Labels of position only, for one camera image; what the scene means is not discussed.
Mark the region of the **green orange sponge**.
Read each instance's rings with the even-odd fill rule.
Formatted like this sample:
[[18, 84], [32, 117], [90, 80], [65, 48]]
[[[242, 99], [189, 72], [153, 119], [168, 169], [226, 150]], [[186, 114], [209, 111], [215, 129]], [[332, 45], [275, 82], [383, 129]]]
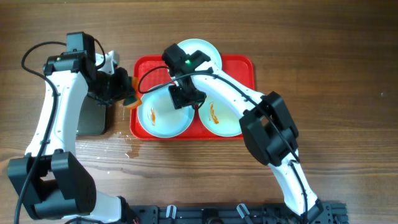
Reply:
[[137, 77], [129, 77], [129, 85], [126, 90], [127, 96], [123, 101], [123, 106], [126, 109], [133, 110], [142, 104], [142, 100], [137, 94], [138, 83], [139, 79]]

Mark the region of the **light blue plate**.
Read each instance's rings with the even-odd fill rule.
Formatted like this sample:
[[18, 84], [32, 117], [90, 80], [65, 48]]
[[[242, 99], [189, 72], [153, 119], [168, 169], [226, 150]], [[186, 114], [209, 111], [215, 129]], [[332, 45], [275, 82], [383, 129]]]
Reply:
[[172, 138], [182, 134], [195, 116], [195, 110], [190, 106], [174, 108], [169, 86], [143, 94], [142, 104], [137, 109], [139, 124], [157, 138]]
[[235, 137], [241, 134], [238, 117], [221, 101], [210, 95], [198, 109], [204, 127], [221, 137]]
[[197, 50], [200, 50], [204, 54], [210, 57], [211, 61], [214, 62], [218, 68], [223, 67], [221, 55], [214, 45], [203, 39], [187, 39], [177, 44], [186, 54], [192, 54]]

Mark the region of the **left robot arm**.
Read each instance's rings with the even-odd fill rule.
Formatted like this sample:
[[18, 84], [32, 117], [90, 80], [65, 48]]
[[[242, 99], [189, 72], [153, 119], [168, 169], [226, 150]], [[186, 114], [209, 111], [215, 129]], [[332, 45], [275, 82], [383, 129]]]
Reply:
[[95, 182], [75, 155], [76, 134], [84, 99], [102, 105], [122, 101], [127, 109], [141, 105], [137, 80], [114, 57], [95, 49], [100, 43], [84, 32], [67, 34], [66, 50], [47, 59], [40, 78], [46, 91], [39, 123], [24, 157], [12, 159], [7, 175], [22, 209], [34, 220], [65, 219], [67, 223], [138, 223], [123, 197], [97, 191]]

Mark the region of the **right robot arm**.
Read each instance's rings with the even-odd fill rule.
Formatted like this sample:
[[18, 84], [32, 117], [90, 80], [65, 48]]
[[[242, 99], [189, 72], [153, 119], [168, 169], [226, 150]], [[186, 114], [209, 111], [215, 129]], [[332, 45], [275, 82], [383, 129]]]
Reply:
[[299, 132], [282, 97], [241, 84], [201, 50], [188, 54], [172, 44], [164, 50], [162, 60], [172, 79], [169, 92], [174, 108], [204, 103], [206, 94], [223, 102], [238, 117], [248, 151], [271, 168], [287, 208], [300, 223], [315, 221], [322, 206], [300, 165]]

